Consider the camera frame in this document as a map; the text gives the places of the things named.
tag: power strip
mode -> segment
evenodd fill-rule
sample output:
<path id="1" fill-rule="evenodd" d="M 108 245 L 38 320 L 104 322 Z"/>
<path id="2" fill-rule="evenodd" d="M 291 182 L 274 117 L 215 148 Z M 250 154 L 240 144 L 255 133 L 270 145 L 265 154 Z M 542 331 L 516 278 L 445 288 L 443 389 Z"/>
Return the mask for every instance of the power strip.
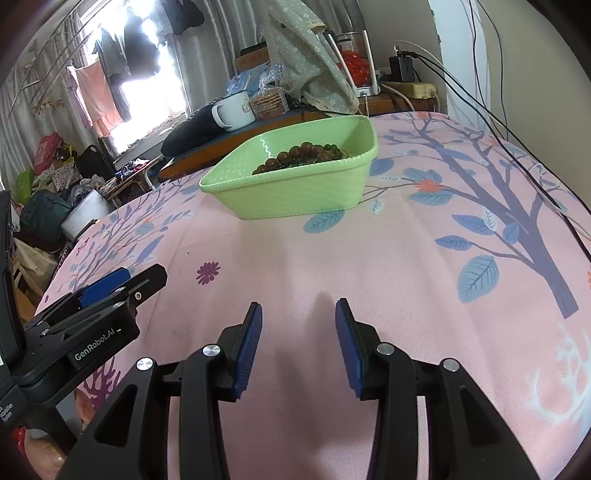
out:
<path id="1" fill-rule="evenodd" d="M 382 82 L 384 85 L 398 90 L 408 98 L 421 98 L 424 100 L 435 98 L 437 87 L 432 83 L 420 82 Z"/>

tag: metal screw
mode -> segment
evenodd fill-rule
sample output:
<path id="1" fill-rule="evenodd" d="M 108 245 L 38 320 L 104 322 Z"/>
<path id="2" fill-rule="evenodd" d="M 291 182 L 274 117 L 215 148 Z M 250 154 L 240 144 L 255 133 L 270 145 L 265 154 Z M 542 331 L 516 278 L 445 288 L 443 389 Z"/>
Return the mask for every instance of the metal screw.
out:
<path id="1" fill-rule="evenodd" d="M 219 355 L 221 351 L 222 349 L 215 344 L 203 347 L 203 355 L 205 356 L 216 356 Z"/>
<path id="2" fill-rule="evenodd" d="M 446 358 L 443 361 L 443 368 L 445 368 L 445 370 L 449 370 L 450 372 L 457 372 L 460 369 L 460 364 L 453 358 Z"/>
<path id="3" fill-rule="evenodd" d="M 150 368 L 154 366 L 154 360 L 148 357 L 140 358 L 138 362 L 135 364 L 135 366 L 138 370 L 144 372 L 146 370 L 150 370 Z"/>
<path id="4" fill-rule="evenodd" d="M 376 350 L 378 351 L 378 353 L 380 353 L 381 355 L 392 355 L 394 353 L 394 345 L 392 345 L 391 343 L 380 343 Z"/>

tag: white cable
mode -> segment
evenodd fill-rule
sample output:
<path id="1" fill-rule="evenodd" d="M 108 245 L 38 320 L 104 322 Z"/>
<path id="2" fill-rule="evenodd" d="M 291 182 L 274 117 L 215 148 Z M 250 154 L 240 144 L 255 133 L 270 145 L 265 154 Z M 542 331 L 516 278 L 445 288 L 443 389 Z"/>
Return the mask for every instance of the white cable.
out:
<path id="1" fill-rule="evenodd" d="M 431 90 L 431 95 L 433 95 L 433 98 L 435 98 L 435 101 L 437 102 L 437 106 L 435 108 L 436 112 L 440 112 L 441 111 L 441 100 L 439 99 L 439 95 L 437 94 L 437 92 L 435 90 Z"/>
<path id="2" fill-rule="evenodd" d="M 394 46 L 396 46 L 396 43 L 408 43 L 409 45 L 414 45 L 415 47 L 420 48 L 423 52 L 425 52 L 427 55 L 429 55 L 430 57 L 432 57 L 433 60 L 435 60 L 439 65 L 441 65 L 443 67 L 443 63 L 441 63 L 441 60 L 439 60 L 435 55 L 433 55 L 426 48 L 424 48 L 424 47 L 422 47 L 422 46 L 420 46 L 420 45 L 418 45 L 416 43 L 413 43 L 411 41 L 408 41 L 408 40 L 397 40 L 397 41 L 394 42 Z"/>
<path id="3" fill-rule="evenodd" d="M 402 93 L 400 93 L 399 91 L 397 91 L 395 88 L 389 87 L 388 85 L 380 85 L 382 88 L 385 88 L 386 90 L 389 90 L 390 92 L 392 92 L 395 95 L 398 95 L 402 100 L 404 100 L 407 105 L 410 107 L 410 109 L 413 112 L 416 112 L 416 110 L 413 107 L 413 104 L 411 103 L 411 101 L 408 99 L 408 97 L 406 97 L 405 95 L 403 95 Z"/>

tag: pink tablecloth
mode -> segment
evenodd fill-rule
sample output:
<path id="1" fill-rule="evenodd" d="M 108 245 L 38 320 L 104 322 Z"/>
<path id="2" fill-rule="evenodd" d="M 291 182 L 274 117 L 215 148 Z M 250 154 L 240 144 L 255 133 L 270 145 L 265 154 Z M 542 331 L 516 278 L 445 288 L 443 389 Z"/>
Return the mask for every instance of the pink tablecloth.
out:
<path id="1" fill-rule="evenodd" d="M 376 402 L 348 386 L 334 324 L 335 302 L 347 297 L 358 320 L 413 358 L 457 358 L 541 477 L 553 478 L 591 426 L 585 256 L 488 134 L 439 114 L 374 125 L 379 157 L 358 207 L 244 221 L 188 176 L 89 230 L 41 307 L 117 267 L 166 267 L 168 285 L 139 309 L 139 339 L 86 383 L 98 405 L 137 358 L 184 359 L 260 302 L 249 388 L 221 405 L 232 478 L 357 480 Z M 590 229 L 560 181 L 508 148 Z M 173 422 L 172 479 L 176 434 Z M 425 464 L 423 455 L 421 479 Z"/>

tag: green plastic basket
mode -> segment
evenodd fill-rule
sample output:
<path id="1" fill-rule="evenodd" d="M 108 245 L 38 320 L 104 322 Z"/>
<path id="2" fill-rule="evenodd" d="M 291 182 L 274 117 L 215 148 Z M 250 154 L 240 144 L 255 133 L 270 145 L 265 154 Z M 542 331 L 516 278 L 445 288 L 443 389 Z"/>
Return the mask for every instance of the green plastic basket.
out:
<path id="1" fill-rule="evenodd" d="M 267 158 L 303 142 L 336 144 L 342 160 L 252 172 Z M 361 200 L 378 137 L 369 118 L 326 118 L 279 128 L 244 142 L 199 183 L 242 219 L 273 218 L 353 208 Z"/>

